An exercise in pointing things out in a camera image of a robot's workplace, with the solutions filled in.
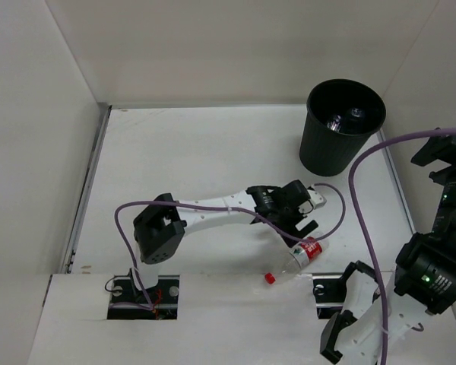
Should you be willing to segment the blue label water bottle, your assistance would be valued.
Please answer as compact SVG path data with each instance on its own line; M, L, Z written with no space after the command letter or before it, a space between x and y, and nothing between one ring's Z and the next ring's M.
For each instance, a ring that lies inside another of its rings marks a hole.
M346 130L346 120L342 115L334 114L328 118L326 126L334 132L344 133Z

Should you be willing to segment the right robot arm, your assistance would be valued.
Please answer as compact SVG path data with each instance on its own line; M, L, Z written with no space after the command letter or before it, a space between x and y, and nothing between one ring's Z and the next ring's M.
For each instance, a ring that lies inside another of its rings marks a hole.
M432 229L404 244L384 290L361 261L339 277L315 279L316 299L334 294L342 306L321 334L319 352L332 364L384 364L398 337L456 301L456 135L431 137L411 161L423 167L435 160L448 167L429 174L443 187Z

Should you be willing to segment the clear crushed plastic bottle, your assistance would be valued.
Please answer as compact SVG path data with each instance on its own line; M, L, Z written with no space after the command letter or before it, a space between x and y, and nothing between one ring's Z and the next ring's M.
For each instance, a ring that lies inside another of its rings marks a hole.
M347 110L346 117L351 122L362 122L366 118L366 111L361 108L353 107Z

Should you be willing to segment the red label water bottle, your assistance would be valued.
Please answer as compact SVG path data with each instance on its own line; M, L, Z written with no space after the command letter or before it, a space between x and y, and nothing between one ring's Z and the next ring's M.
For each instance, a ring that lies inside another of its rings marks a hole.
M264 275L268 285L282 284L295 278L329 247L326 239L298 243L281 255Z

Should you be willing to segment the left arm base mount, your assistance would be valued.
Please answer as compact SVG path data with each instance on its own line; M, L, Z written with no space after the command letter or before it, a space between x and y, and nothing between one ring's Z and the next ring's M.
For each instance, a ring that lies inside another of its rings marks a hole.
M180 293L180 277L161 275L157 285L146 289L153 307L137 289L134 278L114 276L104 290L109 294L108 320L176 320Z

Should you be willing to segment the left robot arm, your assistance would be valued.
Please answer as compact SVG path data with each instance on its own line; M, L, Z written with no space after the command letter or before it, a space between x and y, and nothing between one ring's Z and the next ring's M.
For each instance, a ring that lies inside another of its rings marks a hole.
M135 258L140 265L132 274L129 293L139 303L153 299L159 265L173 257L185 236L228 224L273 224L288 247L305 239L318 227L316 221L300 223L324 206L326 199L312 187L293 180L283 187L251 186L221 198L176 201L170 193L157 196L133 220Z

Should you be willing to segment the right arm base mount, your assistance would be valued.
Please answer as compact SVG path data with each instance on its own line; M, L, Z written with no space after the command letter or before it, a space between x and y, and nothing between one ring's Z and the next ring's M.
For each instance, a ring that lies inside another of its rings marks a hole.
M324 273L312 276L318 319L330 319L339 313L347 295L344 282L340 281L342 273Z

